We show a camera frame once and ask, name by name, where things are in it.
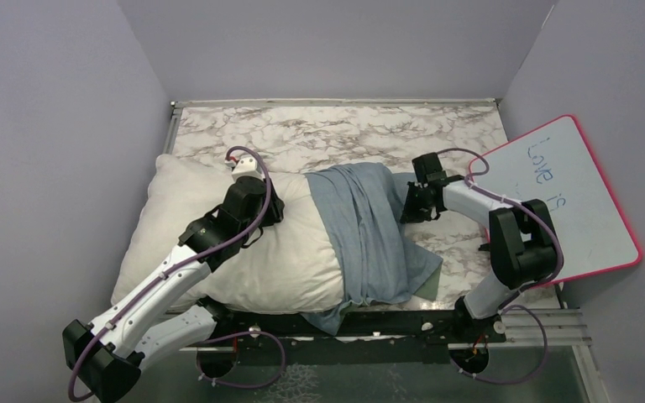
whiteboard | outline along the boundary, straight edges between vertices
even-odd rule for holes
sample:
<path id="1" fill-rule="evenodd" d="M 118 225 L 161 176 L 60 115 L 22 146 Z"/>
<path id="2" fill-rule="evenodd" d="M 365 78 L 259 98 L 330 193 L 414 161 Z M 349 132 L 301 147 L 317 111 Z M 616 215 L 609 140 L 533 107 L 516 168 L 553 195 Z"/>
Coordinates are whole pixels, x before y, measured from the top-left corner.
<path id="1" fill-rule="evenodd" d="M 507 197 L 545 201 L 565 264 L 554 282 L 636 264 L 632 230 L 573 116 L 564 115 L 484 154 L 479 186 Z M 469 165 L 484 169 L 480 160 Z"/>

marble table top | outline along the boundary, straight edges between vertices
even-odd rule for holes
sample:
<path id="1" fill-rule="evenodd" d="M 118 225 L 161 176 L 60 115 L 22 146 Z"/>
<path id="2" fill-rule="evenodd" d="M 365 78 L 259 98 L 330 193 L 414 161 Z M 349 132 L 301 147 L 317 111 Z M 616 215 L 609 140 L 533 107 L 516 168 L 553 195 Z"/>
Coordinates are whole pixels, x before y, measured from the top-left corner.
<path id="1" fill-rule="evenodd" d="M 272 172 L 308 172 L 330 165 L 381 162 L 392 172 L 412 171 L 412 159 L 449 147 L 485 152 L 507 141 L 493 103 L 418 106 L 186 107 L 171 153 L 211 167 L 234 145 L 247 145 Z M 442 157 L 451 174 L 467 173 L 470 155 Z M 368 309 L 452 309 L 490 271 L 482 228 L 455 212 L 436 222 L 408 225 L 407 237 L 443 257 L 436 301 L 413 297 L 398 306 Z M 553 287 L 530 290 L 519 302 L 557 308 Z"/>

gray-blue fabric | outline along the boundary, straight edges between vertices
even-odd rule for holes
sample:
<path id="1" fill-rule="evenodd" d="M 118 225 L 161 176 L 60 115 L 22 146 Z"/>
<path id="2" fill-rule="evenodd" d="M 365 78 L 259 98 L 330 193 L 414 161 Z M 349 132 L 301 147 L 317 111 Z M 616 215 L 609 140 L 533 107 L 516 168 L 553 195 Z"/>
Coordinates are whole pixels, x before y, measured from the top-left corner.
<path id="1" fill-rule="evenodd" d="M 340 312 L 372 301 L 408 301 L 442 262 L 404 237 L 399 223 L 407 182 L 382 164 L 335 165 L 306 174 L 312 199 L 343 271 L 343 302 L 332 310 L 302 315 L 332 335 Z"/>

pillowcase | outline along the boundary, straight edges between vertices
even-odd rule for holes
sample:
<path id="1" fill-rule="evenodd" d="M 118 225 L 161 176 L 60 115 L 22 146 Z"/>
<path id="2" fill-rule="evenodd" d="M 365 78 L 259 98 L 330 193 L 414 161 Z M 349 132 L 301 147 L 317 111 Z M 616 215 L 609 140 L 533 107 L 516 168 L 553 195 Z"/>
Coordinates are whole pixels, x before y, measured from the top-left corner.
<path id="1" fill-rule="evenodd" d="M 169 154 L 156 160 L 155 178 L 124 256 L 116 304 L 164 260 L 189 222 L 223 201 L 233 184 L 226 170 Z M 248 249 L 219 266 L 173 309 L 211 296 L 227 306 L 267 314 L 326 311 L 343 299 L 343 276 L 304 175 L 271 174 L 286 207 L 283 221 L 264 229 Z M 258 236 L 256 230 L 249 240 Z"/>

gray wall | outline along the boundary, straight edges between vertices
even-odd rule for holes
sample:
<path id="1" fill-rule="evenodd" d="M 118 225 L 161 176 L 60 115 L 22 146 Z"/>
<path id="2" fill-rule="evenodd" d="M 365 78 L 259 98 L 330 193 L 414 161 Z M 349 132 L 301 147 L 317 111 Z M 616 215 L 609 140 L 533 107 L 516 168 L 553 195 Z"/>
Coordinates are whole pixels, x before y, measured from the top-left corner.
<path id="1" fill-rule="evenodd" d="M 555 0 L 119 0 L 178 101 L 502 97 Z"/>
<path id="2" fill-rule="evenodd" d="M 108 305 L 168 114 L 114 0 L 0 1 L 0 402 L 67 400 L 60 332 Z"/>
<path id="3" fill-rule="evenodd" d="M 574 113 L 645 252 L 645 1 L 560 0 L 501 103 L 517 136 Z M 645 257 L 566 285 L 612 401 L 645 401 Z"/>

